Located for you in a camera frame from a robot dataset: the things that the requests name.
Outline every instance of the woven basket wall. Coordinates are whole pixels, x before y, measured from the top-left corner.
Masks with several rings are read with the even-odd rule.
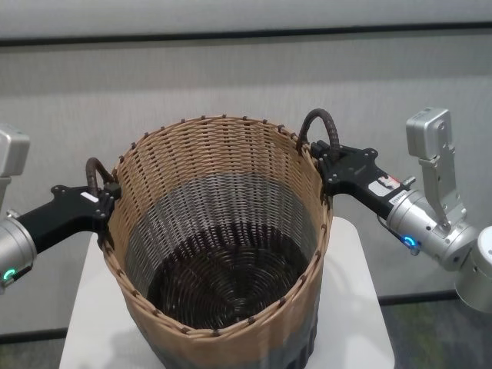
[[[104,256],[167,369],[306,364],[331,212],[296,141],[223,115],[145,134],[120,157]]]

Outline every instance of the basket rim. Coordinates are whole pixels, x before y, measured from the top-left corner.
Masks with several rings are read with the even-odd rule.
[[[234,117],[228,115],[216,115],[206,117],[202,115],[200,118],[193,118],[189,120],[181,119],[180,122],[175,123],[173,125],[169,125],[168,127],[161,127],[160,129],[153,131],[152,133],[145,133],[144,136],[138,140],[136,144],[132,144],[132,148],[128,150],[125,155],[120,157],[119,163],[116,164],[113,169],[113,173],[116,173],[118,170],[118,166],[134,151],[134,149],[138,148],[142,145],[143,141],[148,138],[150,135],[155,135],[163,130],[168,129],[176,129],[178,126],[183,124],[190,124],[196,121],[213,121],[215,119],[227,119],[227,121],[249,121],[253,123],[261,123],[264,125],[270,125],[272,130],[277,132],[279,135],[283,135],[288,137],[293,141],[295,146],[298,137],[297,135],[285,128],[283,125],[274,125],[270,123],[267,119],[252,119],[248,117]],[[312,168],[316,171],[317,162],[312,158],[309,152],[309,144],[304,143],[302,146],[302,156],[303,158],[312,166]],[[115,276],[116,281],[125,296],[125,299],[131,301],[134,306],[138,309],[138,312],[149,317],[154,323],[156,323],[162,329],[165,329],[169,333],[180,335],[181,337],[185,336],[194,341],[221,341],[226,338],[238,336],[242,333],[246,333],[250,329],[255,329],[258,325],[266,326],[268,329],[268,322],[274,319],[277,315],[279,315],[284,309],[288,307],[293,301],[295,301],[296,297],[305,289],[307,286],[314,280],[317,276],[320,268],[323,266],[323,258],[326,254],[327,244],[329,240],[329,230],[331,227],[331,222],[333,218],[333,214],[331,211],[331,199],[324,200],[320,198],[320,203],[323,210],[323,221],[321,222],[320,229],[317,230],[318,234],[318,245],[315,249],[315,252],[309,261],[309,264],[304,271],[304,273],[298,278],[294,286],[283,296],[280,300],[275,301],[271,305],[267,306],[265,309],[257,313],[252,318],[251,317],[245,319],[243,321],[239,321],[233,325],[230,325],[226,328],[220,330],[212,330],[212,329],[195,329],[193,327],[189,327],[185,324],[182,324],[179,321],[165,315],[162,311],[158,310],[149,300],[143,297],[143,295],[138,292],[135,286],[130,282],[128,276],[123,271],[123,268],[118,262],[118,259],[115,256],[115,252],[109,244],[108,240],[103,244],[103,255],[105,262],[108,266],[110,272]]]

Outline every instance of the blue indicator light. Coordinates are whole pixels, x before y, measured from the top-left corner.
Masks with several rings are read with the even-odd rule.
[[[3,280],[7,281],[12,275],[15,274],[15,269],[8,269],[5,274],[3,274]]]
[[[417,246],[417,242],[410,236],[403,236],[403,243],[406,244],[409,248],[414,248]]]

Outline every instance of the green indicator light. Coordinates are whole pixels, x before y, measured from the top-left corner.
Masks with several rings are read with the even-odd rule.
[[[7,281],[12,275],[15,274],[15,269],[8,269],[5,274],[3,274],[3,280]]]

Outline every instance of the white pedestal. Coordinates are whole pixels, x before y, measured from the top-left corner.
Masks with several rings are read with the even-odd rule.
[[[130,318],[96,239],[85,259],[60,368],[163,369]],[[331,226],[318,318],[306,369],[394,367],[361,240],[342,218]]]

